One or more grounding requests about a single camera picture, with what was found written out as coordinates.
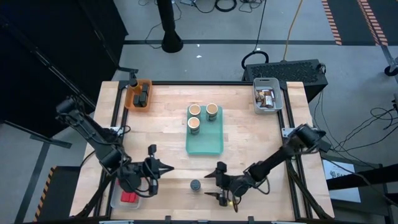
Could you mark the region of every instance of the orange bin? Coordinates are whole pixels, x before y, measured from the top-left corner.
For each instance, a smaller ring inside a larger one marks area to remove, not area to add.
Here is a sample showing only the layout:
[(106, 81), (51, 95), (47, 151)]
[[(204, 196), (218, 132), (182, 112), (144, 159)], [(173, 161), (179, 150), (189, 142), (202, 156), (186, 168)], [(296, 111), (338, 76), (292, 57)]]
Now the orange bin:
[(150, 106), (150, 100), (152, 99), (152, 81), (147, 80), (147, 79), (137, 79), (138, 85), (142, 86), (143, 84), (148, 84), (149, 85), (149, 96), (148, 96), (148, 102), (146, 107), (135, 107), (134, 104), (132, 103), (132, 99), (134, 99), (134, 90), (132, 89), (131, 86), (128, 86), (127, 88), (127, 93), (126, 93), (126, 100), (124, 101), (124, 107), (131, 110), (131, 111), (137, 111), (137, 112), (148, 112), (149, 111), (149, 106)]

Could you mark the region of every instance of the green tray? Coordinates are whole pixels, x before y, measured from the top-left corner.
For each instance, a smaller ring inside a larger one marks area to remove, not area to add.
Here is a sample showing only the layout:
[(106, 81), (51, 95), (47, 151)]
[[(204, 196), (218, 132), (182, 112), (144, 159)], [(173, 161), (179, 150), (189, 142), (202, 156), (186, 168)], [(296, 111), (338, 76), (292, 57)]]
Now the green tray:
[(191, 118), (187, 109), (187, 140), (185, 149), (191, 155), (220, 155), (224, 151), (223, 137), (223, 108), (218, 106), (215, 121), (206, 120), (206, 106), (200, 106), (200, 130), (198, 134), (191, 134), (188, 119)]

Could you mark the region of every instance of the gray plastic container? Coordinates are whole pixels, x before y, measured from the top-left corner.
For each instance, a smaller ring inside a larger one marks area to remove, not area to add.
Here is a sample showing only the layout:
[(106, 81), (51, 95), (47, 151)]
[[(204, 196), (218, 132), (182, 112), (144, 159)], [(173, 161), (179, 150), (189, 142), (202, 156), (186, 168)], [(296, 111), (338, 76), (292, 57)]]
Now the gray plastic container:
[[(259, 107), (256, 103), (256, 90), (273, 90), (275, 94), (274, 108)], [(255, 78), (253, 80), (253, 103), (256, 114), (274, 114), (284, 107), (279, 81), (276, 78)]]

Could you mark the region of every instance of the wooden table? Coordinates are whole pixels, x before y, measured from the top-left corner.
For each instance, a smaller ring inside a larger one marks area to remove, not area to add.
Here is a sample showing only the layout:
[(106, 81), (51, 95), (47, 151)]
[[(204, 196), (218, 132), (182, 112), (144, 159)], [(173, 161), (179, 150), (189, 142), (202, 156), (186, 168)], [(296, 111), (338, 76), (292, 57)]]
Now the wooden table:
[[(103, 82), (94, 120), (102, 127), (111, 123), (118, 83)], [(124, 137), (124, 147), (133, 161), (147, 157), (147, 147), (157, 145), (156, 158), (174, 166), (159, 180), (159, 194), (144, 199), (137, 210), (113, 209), (112, 219), (164, 220), (247, 220), (293, 221), (292, 201), (285, 164), (280, 164), (269, 174), (271, 192), (263, 195), (251, 189), (242, 198), (239, 212), (231, 207), (221, 207), (214, 197), (203, 194), (219, 190), (215, 179), (203, 177), (213, 172), (217, 161), (228, 165), (228, 174), (239, 175), (253, 162), (264, 160), (281, 146), (279, 123), (276, 114), (258, 115), (253, 111), (251, 86), (163, 86), (153, 87), (152, 103), (148, 113), (129, 112), (127, 125), (131, 132)], [(288, 83), (290, 104), (296, 126), (312, 125), (312, 118), (302, 83)], [(118, 117), (118, 125), (124, 105), (124, 96)], [(224, 152), (220, 156), (189, 156), (185, 150), (187, 107), (192, 103), (206, 105), (216, 103), (223, 107)], [(87, 145), (85, 155), (93, 148)], [(319, 154), (302, 157), (307, 187), (323, 209), (334, 217), (328, 187)], [(92, 157), (81, 169), (70, 214), (77, 214), (98, 188), (101, 166)], [(190, 182), (198, 179), (201, 192), (190, 189)], [(305, 217), (302, 195), (297, 188), (300, 213)], [(103, 195), (101, 215), (104, 215), (108, 190)]]

